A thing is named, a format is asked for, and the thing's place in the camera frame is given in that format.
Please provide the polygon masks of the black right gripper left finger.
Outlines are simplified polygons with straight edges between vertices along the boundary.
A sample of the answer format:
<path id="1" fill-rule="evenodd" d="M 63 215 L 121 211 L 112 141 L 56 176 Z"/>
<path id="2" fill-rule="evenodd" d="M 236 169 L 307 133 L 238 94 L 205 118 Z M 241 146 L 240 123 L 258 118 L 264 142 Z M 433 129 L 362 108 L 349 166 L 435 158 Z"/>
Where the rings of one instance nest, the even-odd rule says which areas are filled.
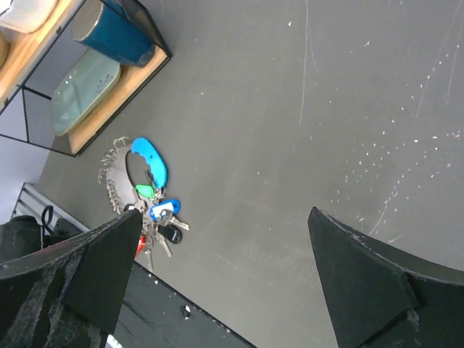
<path id="1" fill-rule="evenodd" d="M 43 247 L 34 217 L 1 225 L 1 346 L 104 347 L 141 228 L 141 213 L 129 210 Z"/>

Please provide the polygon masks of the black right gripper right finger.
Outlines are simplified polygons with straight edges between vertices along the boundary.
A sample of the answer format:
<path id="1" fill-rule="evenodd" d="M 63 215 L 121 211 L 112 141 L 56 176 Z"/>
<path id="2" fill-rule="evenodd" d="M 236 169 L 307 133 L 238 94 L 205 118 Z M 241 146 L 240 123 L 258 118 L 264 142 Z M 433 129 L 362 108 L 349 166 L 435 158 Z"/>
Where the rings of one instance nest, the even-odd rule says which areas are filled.
<path id="1" fill-rule="evenodd" d="M 463 272 L 313 207 L 308 229 L 339 347 L 462 347 Z"/>

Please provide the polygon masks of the blue handled metal keyring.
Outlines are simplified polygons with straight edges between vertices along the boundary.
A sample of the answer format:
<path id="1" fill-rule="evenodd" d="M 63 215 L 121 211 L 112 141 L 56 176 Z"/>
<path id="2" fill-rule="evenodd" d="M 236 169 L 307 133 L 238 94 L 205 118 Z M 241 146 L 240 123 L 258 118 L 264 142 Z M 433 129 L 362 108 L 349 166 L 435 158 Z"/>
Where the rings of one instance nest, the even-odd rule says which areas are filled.
<path id="1" fill-rule="evenodd" d="M 136 183 L 131 178 L 128 169 L 128 158 L 131 155 L 139 156 L 146 164 L 145 173 L 149 181 L 146 185 L 151 185 L 155 189 L 153 199 L 146 199 L 137 194 L 135 186 L 142 183 Z M 105 186 L 115 213 L 120 214 L 127 205 L 137 202 L 140 202 L 143 208 L 148 209 L 164 197 L 164 189 L 168 180 L 167 165 L 147 138 L 115 139 L 112 148 L 101 158 L 100 164 L 98 181 Z"/>

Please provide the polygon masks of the green key tag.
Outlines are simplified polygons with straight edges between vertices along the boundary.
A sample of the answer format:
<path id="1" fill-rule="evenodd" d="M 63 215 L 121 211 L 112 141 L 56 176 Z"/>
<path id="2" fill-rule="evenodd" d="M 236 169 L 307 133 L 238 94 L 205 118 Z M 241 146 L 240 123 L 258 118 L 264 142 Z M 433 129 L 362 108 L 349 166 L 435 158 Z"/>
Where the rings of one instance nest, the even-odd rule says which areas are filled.
<path id="1" fill-rule="evenodd" d="M 143 198 L 153 199 L 155 196 L 155 189 L 151 185 L 137 184 L 135 189 L 137 194 Z"/>

